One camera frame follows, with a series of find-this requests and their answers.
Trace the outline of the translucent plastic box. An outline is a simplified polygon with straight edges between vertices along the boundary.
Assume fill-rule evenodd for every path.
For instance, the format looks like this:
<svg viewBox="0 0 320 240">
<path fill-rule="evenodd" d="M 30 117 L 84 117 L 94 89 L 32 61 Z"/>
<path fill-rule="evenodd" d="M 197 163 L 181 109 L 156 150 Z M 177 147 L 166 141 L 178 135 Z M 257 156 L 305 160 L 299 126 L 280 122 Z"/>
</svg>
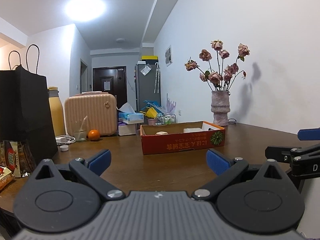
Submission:
<svg viewBox="0 0 320 240">
<path fill-rule="evenodd" d="M 201 128 L 195 127 L 195 128 L 184 128 L 183 133 L 192 133 L 192 132 L 202 132 Z"/>
</svg>

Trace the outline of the cream plug adapter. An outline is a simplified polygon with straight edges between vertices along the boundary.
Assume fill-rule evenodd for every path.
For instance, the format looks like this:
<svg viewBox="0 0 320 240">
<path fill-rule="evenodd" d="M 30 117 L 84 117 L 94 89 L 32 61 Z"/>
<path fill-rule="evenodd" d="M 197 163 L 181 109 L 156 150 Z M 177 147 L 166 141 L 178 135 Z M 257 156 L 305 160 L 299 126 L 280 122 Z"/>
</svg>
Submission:
<svg viewBox="0 0 320 240">
<path fill-rule="evenodd" d="M 159 131 L 156 133 L 156 135 L 167 135 L 167 134 L 168 134 L 168 132 L 166 132 L 166 131 Z"/>
</svg>

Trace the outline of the small white bottle cap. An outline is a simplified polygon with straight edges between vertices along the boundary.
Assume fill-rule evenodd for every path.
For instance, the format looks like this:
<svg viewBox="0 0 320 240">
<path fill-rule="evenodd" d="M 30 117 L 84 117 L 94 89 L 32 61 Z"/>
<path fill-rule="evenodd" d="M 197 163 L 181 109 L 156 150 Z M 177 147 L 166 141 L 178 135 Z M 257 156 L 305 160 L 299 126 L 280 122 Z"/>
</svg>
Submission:
<svg viewBox="0 0 320 240">
<path fill-rule="evenodd" d="M 59 147 L 59 149 L 60 149 L 61 152 L 66 152 L 66 151 L 69 150 L 69 146 L 68 145 L 61 145 Z"/>
</svg>

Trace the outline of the orange fruit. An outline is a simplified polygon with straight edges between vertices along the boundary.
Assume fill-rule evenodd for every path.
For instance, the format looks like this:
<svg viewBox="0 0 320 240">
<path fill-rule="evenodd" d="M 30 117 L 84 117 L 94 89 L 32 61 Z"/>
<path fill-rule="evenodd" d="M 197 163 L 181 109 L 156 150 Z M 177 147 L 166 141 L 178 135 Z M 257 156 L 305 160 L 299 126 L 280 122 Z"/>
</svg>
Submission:
<svg viewBox="0 0 320 240">
<path fill-rule="evenodd" d="M 87 137 L 90 141 L 98 141 L 100 140 L 100 132 L 97 129 L 92 129 L 89 131 Z"/>
</svg>

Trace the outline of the clear drinking glass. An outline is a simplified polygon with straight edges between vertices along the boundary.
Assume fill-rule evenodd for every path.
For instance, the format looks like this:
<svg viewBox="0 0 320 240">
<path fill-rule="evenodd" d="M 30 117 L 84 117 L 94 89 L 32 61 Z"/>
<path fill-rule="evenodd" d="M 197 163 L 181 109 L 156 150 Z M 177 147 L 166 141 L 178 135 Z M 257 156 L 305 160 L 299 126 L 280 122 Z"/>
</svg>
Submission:
<svg viewBox="0 0 320 240">
<path fill-rule="evenodd" d="M 87 138 L 87 118 L 88 116 L 85 116 L 74 124 L 74 137 L 77 142 L 85 141 Z"/>
</svg>

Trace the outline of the white purple tissue box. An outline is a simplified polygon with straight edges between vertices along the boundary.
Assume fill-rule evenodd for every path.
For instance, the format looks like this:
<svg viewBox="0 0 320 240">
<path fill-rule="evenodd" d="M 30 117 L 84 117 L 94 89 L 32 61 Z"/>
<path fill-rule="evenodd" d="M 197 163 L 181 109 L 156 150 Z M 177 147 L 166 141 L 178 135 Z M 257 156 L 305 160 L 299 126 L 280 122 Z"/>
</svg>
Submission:
<svg viewBox="0 0 320 240">
<path fill-rule="evenodd" d="M 136 125 L 135 124 L 126 124 L 123 122 L 118 122 L 118 135 L 127 136 L 136 134 Z"/>
</svg>

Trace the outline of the pink ribbed suitcase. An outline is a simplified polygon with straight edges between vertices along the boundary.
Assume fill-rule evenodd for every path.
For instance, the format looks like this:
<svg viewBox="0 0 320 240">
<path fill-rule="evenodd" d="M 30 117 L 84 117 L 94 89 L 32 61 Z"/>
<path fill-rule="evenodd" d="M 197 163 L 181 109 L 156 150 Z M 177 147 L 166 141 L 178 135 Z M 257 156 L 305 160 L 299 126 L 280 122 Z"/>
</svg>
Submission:
<svg viewBox="0 0 320 240">
<path fill-rule="evenodd" d="M 71 136 L 79 128 L 92 129 L 101 135 L 113 135 L 117 131 L 116 97 L 107 92 L 85 92 L 69 97 L 65 101 L 67 133 Z"/>
</svg>

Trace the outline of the pink textured vase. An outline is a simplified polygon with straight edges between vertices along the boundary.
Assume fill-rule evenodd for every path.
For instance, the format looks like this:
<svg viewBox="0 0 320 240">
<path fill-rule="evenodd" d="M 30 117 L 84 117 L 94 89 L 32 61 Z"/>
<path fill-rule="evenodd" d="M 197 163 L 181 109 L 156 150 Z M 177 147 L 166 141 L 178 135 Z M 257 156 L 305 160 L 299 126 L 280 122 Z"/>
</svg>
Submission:
<svg viewBox="0 0 320 240">
<path fill-rule="evenodd" d="M 214 117 L 214 124 L 228 126 L 228 113 L 230 112 L 229 94 L 227 91 L 213 91 L 211 112 Z"/>
</svg>

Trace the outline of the yellow thermos bottle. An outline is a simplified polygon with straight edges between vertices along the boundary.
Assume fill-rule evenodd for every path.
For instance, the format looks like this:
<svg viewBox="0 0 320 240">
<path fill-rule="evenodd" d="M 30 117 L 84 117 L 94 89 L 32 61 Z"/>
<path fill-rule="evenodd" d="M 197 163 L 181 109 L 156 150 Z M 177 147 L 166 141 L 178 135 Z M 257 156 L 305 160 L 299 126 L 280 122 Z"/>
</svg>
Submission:
<svg viewBox="0 0 320 240">
<path fill-rule="evenodd" d="M 57 87 L 49 87 L 48 94 L 54 133 L 55 136 L 58 137 L 66 133 L 63 116 L 63 106 L 59 98 L 59 91 Z"/>
</svg>

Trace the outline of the blue tissue pack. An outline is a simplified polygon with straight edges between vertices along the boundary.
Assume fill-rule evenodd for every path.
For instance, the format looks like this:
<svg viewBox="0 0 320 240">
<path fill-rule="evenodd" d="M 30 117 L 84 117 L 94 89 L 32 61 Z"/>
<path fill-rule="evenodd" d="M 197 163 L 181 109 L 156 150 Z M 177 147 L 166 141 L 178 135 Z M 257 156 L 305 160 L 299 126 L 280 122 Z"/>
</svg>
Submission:
<svg viewBox="0 0 320 240">
<path fill-rule="evenodd" d="M 141 124 L 144 122 L 144 114 L 135 112 L 127 102 L 118 109 L 118 119 L 127 125 Z"/>
</svg>

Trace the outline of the snack packets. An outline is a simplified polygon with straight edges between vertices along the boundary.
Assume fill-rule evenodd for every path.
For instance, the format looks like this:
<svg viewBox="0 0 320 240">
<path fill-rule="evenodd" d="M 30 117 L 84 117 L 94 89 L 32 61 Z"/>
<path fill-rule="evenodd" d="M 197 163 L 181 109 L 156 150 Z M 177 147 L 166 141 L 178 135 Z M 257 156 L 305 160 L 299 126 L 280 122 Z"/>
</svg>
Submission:
<svg viewBox="0 0 320 240">
<path fill-rule="evenodd" d="M 1 191 L 14 179 L 28 177 L 35 166 L 26 141 L 1 141 Z"/>
</svg>

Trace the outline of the red cardboard box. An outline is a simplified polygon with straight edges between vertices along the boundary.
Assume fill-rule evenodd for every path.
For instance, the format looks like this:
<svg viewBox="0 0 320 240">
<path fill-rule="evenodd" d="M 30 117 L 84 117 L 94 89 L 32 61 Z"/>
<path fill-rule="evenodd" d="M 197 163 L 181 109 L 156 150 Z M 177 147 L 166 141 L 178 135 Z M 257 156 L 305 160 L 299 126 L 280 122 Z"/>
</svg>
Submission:
<svg viewBox="0 0 320 240">
<path fill-rule="evenodd" d="M 183 133 L 184 128 L 201 128 L 202 132 Z M 167 135 L 156 135 L 159 131 Z M 175 153 L 220 147 L 225 144 L 226 129 L 206 121 L 169 125 L 142 125 L 140 138 L 144 155 Z"/>
</svg>

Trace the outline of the black paper bag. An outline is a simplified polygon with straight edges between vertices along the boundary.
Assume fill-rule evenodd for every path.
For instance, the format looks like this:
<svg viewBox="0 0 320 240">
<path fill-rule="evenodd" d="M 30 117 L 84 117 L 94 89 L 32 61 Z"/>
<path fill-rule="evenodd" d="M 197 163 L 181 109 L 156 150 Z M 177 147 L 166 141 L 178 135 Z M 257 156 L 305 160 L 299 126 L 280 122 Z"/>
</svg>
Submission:
<svg viewBox="0 0 320 240">
<path fill-rule="evenodd" d="M 1 141 L 26 141 L 36 166 L 57 152 L 47 79 L 17 64 L 1 71 Z"/>
</svg>

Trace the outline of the dried pink roses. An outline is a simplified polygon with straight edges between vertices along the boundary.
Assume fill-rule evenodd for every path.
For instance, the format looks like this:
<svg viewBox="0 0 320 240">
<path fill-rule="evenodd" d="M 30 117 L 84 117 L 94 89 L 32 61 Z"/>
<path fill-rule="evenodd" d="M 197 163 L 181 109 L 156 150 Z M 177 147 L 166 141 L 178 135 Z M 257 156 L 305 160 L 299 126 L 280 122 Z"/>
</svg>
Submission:
<svg viewBox="0 0 320 240">
<path fill-rule="evenodd" d="M 237 56 L 232 64 L 226 64 L 225 61 L 230 57 L 229 51 L 223 47 L 221 40 L 213 40 L 210 42 L 212 52 L 202 49 L 199 53 L 199 59 L 202 62 L 208 63 L 208 68 L 203 69 L 193 59 L 189 58 L 184 64 L 186 71 L 198 70 L 200 72 L 199 78 L 202 82 L 206 83 L 211 91 L 221 92 L 230 91 L 235 79 L 242 77 L 245 79 L 247 73 L 240 70 L 238 63 L 244 62 L 245 58 L 250 55 L 249 47 L 240 43 L 237 48 Z"/>
</svg>

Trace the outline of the dark entrance door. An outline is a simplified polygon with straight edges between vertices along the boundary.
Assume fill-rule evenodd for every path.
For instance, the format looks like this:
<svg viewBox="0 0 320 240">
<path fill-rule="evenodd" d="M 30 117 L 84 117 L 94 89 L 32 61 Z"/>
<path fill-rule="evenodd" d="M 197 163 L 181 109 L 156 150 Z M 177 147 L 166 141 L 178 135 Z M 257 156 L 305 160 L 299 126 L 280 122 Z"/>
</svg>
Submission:
<svg viewBox="0 0 320 240">
<path fill-rule="evenodd" d="M 126 67 L 93 68 L 93 91 L 112 94 L 120 108 L 127 102 Z"/>
</svg>

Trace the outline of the grey refrigerator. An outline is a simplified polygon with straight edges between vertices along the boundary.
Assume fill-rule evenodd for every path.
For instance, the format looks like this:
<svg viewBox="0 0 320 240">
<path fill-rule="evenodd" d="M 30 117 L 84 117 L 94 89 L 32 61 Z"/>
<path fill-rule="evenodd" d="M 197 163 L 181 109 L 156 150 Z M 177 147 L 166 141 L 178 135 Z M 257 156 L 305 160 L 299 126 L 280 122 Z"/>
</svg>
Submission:
<svg viewBox="0 0 320 240">
<path fill-rule="evenodd" d="M 135 66 L 136 106 L 137 111 L 146 107 L 145 100 L 161 104 L 161 91 L 155 90 L 157 60 L 138 61 Z"/>
</svg>

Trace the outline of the yellow box on refrigerator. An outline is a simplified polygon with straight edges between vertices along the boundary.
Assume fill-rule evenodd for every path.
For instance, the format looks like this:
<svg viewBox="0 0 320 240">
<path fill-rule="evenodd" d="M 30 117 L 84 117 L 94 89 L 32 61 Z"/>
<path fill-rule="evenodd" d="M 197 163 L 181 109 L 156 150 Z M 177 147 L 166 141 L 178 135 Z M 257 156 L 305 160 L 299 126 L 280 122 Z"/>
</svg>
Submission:
<svg viewBox="0 0 320 240">
<path fill-rule="evenodd" d="M 154 55 L 143 55 L 141 57 L 142 61 L 146 61 L 146 60 L 158 60 L 158 56 L 154 56 Z"/>
</svg>

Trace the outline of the ceiling lamp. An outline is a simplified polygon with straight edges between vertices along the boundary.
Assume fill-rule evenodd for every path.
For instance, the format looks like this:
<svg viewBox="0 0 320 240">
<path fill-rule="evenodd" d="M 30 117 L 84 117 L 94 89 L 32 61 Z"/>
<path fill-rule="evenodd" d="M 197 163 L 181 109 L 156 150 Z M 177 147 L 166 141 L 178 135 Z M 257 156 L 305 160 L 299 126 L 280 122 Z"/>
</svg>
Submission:
<svg viewBox="0 0 320 240">
<path fill-rule="evenodd" d="M 68 0 L 63 12 L 72 22 L 85 23 L 95 20 L 107 11 L 103 0 Z"/>
</svg>

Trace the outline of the wall picture frame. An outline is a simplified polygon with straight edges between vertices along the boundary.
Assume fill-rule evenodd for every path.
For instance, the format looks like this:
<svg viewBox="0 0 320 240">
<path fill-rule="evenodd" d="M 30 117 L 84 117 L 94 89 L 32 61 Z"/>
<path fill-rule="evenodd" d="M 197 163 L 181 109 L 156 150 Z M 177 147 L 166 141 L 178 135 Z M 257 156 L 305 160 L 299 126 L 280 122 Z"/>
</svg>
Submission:
<svg viewBox="0 0 320 240">
<path fill-rule="evenodd" d="M 172 64 L 172 48 L 169 46 L 169 48 L 165 51 L 165 64 L 166 66 L 169 66 Z"/>
</svg>

